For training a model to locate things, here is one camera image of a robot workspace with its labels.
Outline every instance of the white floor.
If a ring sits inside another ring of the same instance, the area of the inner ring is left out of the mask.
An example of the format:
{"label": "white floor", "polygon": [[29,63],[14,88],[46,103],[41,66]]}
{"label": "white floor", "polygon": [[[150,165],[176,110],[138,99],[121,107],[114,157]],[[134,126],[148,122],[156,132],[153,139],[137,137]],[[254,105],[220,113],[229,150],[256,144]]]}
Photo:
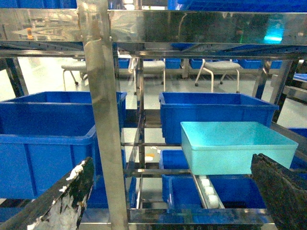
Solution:
{"label": "white floor", "polygon": [[[43,92],[43,91],[63,91],[62,82],[62,69],[61,65],[67,61],[73,61],[71,58],[19,58],[20,65],[23,71],[25,82],[29,93]],[[66,89],[68,91],[88,91],[88,81],[81,81],[79,73],[75,73],[75,77],[79,82],[78,86],[75,86],[72,77],[66,73]],[[8,80],[6,71],[0,72],[0,101],[14,98],[14,93],[10,82]],[[240,92],[248,95],[252,94],[255,83],[255,76],[242,76],[240,81]],[[120,81],[122,91],[128,92],[127,96],[127,108],[136,108],[136,96],[133,95],[133,81],[132,78],[123,78]],[[161,85],[161,78],[145,78],[145,109],[159,109],[160,104],[158,100],[159,93],[163,90]],[[177,80],[175,76],[167,76],[166,89],[169,92],[209,92],[210,81],[199,81],[199,87],[194,86],[194,81]],[[217,80],[215,82],[216,92],[235,92],[236,81],[225,80],[223,85],[219,84]],[[272,93],[272,87],[270,87],[270,81],[267,82],[263,99],[270,100]],[[307,105],[287,99],[278,124],[284,127],[307,127]],[[135,135],[135,129],[125,129],[125,142],[133,142]],[[162,132],[160,129],[147,129],[145,132],[146,142],[164,142],[162,138]],[[160,159],[159,150],[163,148],[146,148],[146,154],[153,156],[152,162],[158,162]],[[126,148],[127,158],[131,152],[131,147]],[[152,194],[161,193],[161,179],[153,178],[144,181],[144,198],[152,198]]]}

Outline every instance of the chair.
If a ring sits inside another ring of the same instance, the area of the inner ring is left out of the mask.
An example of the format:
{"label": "chair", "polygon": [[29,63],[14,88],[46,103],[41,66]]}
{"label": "chair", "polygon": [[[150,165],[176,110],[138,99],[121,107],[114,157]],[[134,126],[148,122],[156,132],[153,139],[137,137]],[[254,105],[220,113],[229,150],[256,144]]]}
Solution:
{"label": "chair", "polygon": [[[133,59],[133,65],[134,65],[134,95],[136,95],[136,69],[137,69],[137,65],[136,65],[136,59]],[[156,71],[162,71],[163,72],[163,82],[161,82],[161,84],[163,84],[163,91],[165,92],[165,59],[163,59],[163,61],[161,60],[154,60],[154,61],[144,61],[143,62],[143,72],[144,73],[152,73],[152,72],[156,72]]]}
{"label": "chair", "polygon": [[65,85],[65,72],[69,71],[71,73],[71,76],[75,82],[75,85],[78,85],[79,83],[77,82],[77,80],[75,79],[75,76],[73,75],[72,71],[79,71],[80,72],[80,77],[82,80],[85,79],[85,74],[87,73],[87,69],[86,69],[86,63],[85,61],[74,61],[65,65],[61,66],[63,70],[63,83],[64,83],[64,90],[66,90],[66,85]]}
{"label": "chair", "polygon": [[216,61],[216,62],[206,62],[205,59],[202,60],[202,65],[200,68],[200,71],[198,72],[197,78],[195,80],[195,86],[198,86],[198,79],[201,76],[201,71],[205,70],[208,73],[211,74],[211,92],[214,92],[214,73],[211,70],[223,70],[224,74],[221,78],[220,84],[223,84],[223,80],[227,74],[228,70],[233,70],[235,69],[237,74],[236,74],[236,92],[239,93],[239,81],[240,81],[240,72],[239,69],[241,66],[235,62],[230,61]]}

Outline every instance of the light blue plastic tray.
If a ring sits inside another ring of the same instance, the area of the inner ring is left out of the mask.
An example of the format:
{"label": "light blue plastic tray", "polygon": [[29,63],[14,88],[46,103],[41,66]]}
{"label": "light blue plastic tray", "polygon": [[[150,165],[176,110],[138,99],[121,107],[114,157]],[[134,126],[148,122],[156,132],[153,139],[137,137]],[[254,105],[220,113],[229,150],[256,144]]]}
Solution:
{"label": "light blue plastic tray", "polygon": [[259,153],[289,169],[298,146],[257,122],[181,122],[181,135],[194,175],[251,174]]}

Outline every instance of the white roller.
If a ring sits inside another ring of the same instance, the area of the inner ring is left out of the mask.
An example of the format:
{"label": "white roller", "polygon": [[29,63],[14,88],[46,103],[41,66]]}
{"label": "white roller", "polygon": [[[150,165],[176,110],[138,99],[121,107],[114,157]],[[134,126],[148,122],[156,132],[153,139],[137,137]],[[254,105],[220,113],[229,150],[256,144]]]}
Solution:
{"label": "white roller", "polygon": [[216,195],[209,195],[208,200],[209,200],[210,208],[219,207],[219,200]]}
{"label": "white roller", "polygon": [[204,189],[205,189],[205,193],[206,193],[207,196],[208,195],[214,195],[214,189],[212,187],[207,186]]}
{"label": "white roller", "polygon": [[201,179],[201,184],[203,187],[210,186],[209,179]]}

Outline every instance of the stainless steel shelf rack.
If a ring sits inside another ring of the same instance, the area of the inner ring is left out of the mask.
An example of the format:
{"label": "stainless steel shelf rack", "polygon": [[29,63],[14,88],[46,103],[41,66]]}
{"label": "stainless steel shelf rack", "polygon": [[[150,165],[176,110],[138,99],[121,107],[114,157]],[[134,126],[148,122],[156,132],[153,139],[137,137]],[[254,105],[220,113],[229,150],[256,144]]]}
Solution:
{"label": "stainless steel shelf rack", "polygon": [[[0,45],[6,47],[0,57],[86,58],[109,209],[87,209],[80,229],[276,229],[266,209],[144,209],[142,189],[137,208],[128,208],[125,187],[129,187],[132,176],[139,177],[142,184],[145,177],[190,174],[189,170],[159,170],[157,164],[145,162],[145,146],[167,145],[144,141],[144,129],[160,127],[160,120],[158,110],[144,110],[143,58],[262,59],[253,91],[257,98],[262,97],[272,60],[284,60],[271,97],[271,102],[282,109],[284,88],[290,85],[298,60],[307,57],[307,13],[279,13],[285,28],[283,38],[266,44],[263,37],[268,25],[260,19],[270,18],[273,13],[122,11],[108,10],[107,0],[77,3],[77,10],[0,9]],[[135,6],[140,9],[140,1]],[[84,51],[79,49],[79,42]],[[175,50],[172,43],[193,45]],[[118,130],[118,65],[114,68],[117,46],[138,58],[137,110],[131,111],[135,114],[131,122],[137,127],[134,143],[125,143]],[[273,121],[279,114],[275,113]],[[305,138],[275,123],[273,129],[298,141],[297,155],[307,158]],[[133,146],[133,150],[123,170],[120,153],[125,145]],[[137,154],[139,163],[135,162]]]}

